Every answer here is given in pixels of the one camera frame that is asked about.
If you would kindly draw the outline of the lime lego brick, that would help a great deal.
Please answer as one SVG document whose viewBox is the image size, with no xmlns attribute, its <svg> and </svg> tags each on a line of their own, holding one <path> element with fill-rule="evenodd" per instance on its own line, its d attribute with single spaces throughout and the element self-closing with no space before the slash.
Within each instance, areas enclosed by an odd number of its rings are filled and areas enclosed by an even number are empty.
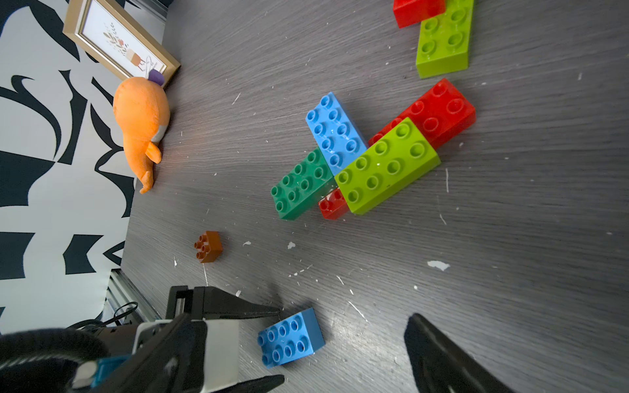
<svg viewBox="0 0 629 393">
<path fill-rule="evenodd" d="M 440 163 L 426 137 L 406 118 L 335 180 L 351 213 L 364 215 Z"/>
<path fill-rule="evenodd" d="M 446 12 L 421 22 L 416 56 L 426 79 L 468 68 L 474 0 L 447 0 Z"/>
</svg>

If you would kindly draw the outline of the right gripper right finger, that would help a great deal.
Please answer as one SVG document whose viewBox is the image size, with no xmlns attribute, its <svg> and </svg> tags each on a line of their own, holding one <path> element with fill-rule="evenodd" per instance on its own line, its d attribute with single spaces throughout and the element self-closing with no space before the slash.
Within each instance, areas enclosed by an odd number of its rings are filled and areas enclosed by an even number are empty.
<svg viewBox="0 0 629 393">
<path fill-rule="evenodd" d="M 420 392 L 513 392 L 421 314 L 409 317 L 404 339 Z"/>
</svg>

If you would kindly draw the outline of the dark green lego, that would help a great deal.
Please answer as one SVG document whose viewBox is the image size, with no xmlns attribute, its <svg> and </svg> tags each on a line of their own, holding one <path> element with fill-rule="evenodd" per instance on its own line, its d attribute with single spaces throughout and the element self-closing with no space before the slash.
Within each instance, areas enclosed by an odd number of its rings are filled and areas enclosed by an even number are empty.
<svg viewBox="0 0 629 393">
<path fill-rule="evenodd" d="M 270 189 L 280 219 L 295 220 L 318 205 L 337 183 L 322 152 L 316 148 Z"/>
</svg>

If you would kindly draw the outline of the blue lego brick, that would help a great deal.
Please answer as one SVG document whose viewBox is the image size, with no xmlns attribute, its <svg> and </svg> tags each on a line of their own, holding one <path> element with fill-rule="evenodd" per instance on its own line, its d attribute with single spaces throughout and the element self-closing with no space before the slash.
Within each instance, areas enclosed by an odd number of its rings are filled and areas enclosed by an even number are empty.
<svg viewBox="0 0 629 393">
<path fill-rule="evenodd" d="M 306 124 L 334 176 L 368 150 L 361 132 L 332 92 L 307 113 Z"/>
<path fill-rule="evenodd" d="M 262 363 L 273 368 L 313 355 L 325 340 L 316 313 L 309 308 L 260 331 L 257 344 Z"/>
</svg>

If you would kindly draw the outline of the orange small lego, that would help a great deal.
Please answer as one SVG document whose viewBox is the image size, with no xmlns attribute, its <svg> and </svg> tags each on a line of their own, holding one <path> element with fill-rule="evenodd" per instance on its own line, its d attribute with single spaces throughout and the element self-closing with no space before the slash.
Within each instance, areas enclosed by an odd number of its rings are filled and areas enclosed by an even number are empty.
<svg viewBox="0 0 629 393">
<path fill-rule="evenodd" d="M 202 264 L 215 262 L 223 253 L 220 235 L 216 231 L 202 233 L 194 243 L 196 258 Z"/>
</svg>

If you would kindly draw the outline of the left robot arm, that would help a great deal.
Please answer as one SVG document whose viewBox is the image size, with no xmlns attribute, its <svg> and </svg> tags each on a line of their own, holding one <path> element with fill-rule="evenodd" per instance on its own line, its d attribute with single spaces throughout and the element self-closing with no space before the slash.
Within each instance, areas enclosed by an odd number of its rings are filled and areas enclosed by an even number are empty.
<svg viewBox="0 0 629 393">
<path fill-rule="evenodd" d="M 198 338 L 194 319 L 259 319 L 278 313 L 277 308 L 244 301 L 219 288 L 175 286 L 166 312 L 170 323 L 93 391 L 181 392 Z M 106 344 L 94 335 L 69 328 L 18 332 L 1 339 L 3 370 L 42 361 L 81 365 L 109 354 Z"/>
</svg>

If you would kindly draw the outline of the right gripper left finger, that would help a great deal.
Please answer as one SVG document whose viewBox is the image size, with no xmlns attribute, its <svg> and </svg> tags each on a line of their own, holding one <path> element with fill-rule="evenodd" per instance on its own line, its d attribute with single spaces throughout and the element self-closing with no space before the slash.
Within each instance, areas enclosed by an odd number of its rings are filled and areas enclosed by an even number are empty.
<svg viewBox="0 0 629 393">
<path fill-rule="evenodd" d="M 180 315 L 143 342 L 98 385 L 99 392 L 199 392 L 206 324 Z"/>
</svg>

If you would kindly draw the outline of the red lego brick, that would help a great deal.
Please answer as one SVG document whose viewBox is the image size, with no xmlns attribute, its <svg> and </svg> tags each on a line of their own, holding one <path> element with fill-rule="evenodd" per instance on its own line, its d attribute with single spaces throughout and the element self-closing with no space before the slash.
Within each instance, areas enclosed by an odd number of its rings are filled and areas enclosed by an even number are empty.
<svg viewBox="0 0 629 393">
<path fill-rule="evenodd" d="M 373 146 L 406 118 L 412 120 L 437 150 L 475 123 L 476 109 L 448 79 L 442 79 L 376 133 L 369 140 L 369 146 Z"/>
<path fill-rule="evenodd" d="M 342 192 L 338 188 L 319 202 L 319 210 L 324 219 L 329 220 L 339 219 L 350 211 Z"/>
<path fill-rule="evenodd" d="M 445 0 L 395 0 L 392 7 L 399 29 L 419 24 L 446 11 Z"/>
</svg>

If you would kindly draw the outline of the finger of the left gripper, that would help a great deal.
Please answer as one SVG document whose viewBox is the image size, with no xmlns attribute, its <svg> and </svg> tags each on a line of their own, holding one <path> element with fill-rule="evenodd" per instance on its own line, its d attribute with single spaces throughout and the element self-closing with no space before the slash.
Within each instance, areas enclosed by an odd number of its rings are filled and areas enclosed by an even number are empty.
<svg viewBox="0 0 629 393">
<path fill-rule="evenodd" d="M 231 386 L 232 393 L 268 393 L 283 385 L 285 376 L 281 374 L 265 376 Z"/>
<path fill-rule="evenodd" d="M 260 319 L 278 317 L 281 310 L 245 301 L 215 287 L 174 286 L 170 288 L 166 319 L 174 319 L 178 313 L 178 301 L 183 301 L 183 312 L 192 319 Z"/>
</svg>

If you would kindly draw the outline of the red lego brick top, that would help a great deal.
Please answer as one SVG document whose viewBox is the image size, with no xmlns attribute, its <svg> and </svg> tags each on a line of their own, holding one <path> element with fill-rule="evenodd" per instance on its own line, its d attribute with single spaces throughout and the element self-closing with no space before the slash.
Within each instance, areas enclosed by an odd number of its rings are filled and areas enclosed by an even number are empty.
<svg viewBox="0 0 629 393">
<path fill-rule="evenodd" d="M 442 79 L 376 133 L 369 140 L 369 146 L 373 146 L 406 118 L 412 120 L 437 150 L 475 123 L 476 109 L 448 79 Z"/>
</svg>

